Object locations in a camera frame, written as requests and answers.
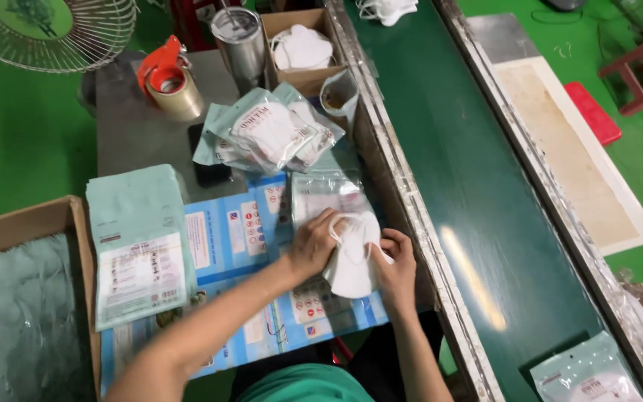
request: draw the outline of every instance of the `conveyor belt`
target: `conveyor belt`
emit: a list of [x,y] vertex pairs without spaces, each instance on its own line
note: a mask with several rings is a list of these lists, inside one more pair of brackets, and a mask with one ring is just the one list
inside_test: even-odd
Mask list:
[[524,369],[599,314],[434,6],[387,28],[346,5],[502,392],[538,400]]

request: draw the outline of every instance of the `packing tape roll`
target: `packing tape roll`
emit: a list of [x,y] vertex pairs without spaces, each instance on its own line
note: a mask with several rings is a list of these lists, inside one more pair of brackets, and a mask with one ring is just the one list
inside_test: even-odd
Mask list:
[[185,122],[198,117],[204,106],[202,95],[197,90],[190,71],[187,68],[181,68],[181,70],[185,79],[182,88],[175,92],[158,92],[149,80],[145,84],[158,106],[176,122]]

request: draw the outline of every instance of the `red tape dispenser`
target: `red tape dispenser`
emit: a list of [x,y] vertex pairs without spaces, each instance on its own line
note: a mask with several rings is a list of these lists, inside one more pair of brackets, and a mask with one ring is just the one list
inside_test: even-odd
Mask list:
[[204,103],[190,74],[185,48],[175,35],[150,53],[138,68],[138,86],[172,120],[198,117]]

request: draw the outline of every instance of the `green floor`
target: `green floor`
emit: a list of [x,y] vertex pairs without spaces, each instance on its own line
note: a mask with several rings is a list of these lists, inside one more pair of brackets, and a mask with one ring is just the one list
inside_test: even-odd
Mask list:
[[[534,21],[533,12],[546,10],[538,0],[460,0],[460,5],[468,16],[514,13],[559,80],[583,83],[623,132],[607,152],[643,205],[643,112],[621,117],[615,105],[621,94],[596,77],[612,55],[633,46],[628,23],[617,18],[610,0],[591,0],[582,18],[570,24]],[[170,24],[156,8],[139,6],[142,14],[131,47],[150,51],[165,40]],[[559,23],[576,19],[534,15]],[[86,181],[95,177],[95,120],[76,102],[79,82],[78,74],[35,73],[0,62],[0,214],[66,194],[83,195]],[[607,261],[613,269],[634,270],[643,282],[643,247]],[[230,370],[193,381],[187,400],[226,400],[233,375]]]

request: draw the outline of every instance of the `forearm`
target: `forearm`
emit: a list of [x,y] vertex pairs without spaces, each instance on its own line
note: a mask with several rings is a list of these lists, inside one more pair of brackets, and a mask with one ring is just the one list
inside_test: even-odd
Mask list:
[[401,365],[401,375],[409,402],[452,402],[437,357],[433,354],[418,315],[414,310],[391,320]]
[[282,257],[157,336],[110,390],[107,401],[180,401],[187,378],[250,317],[283,292],[294,276]]

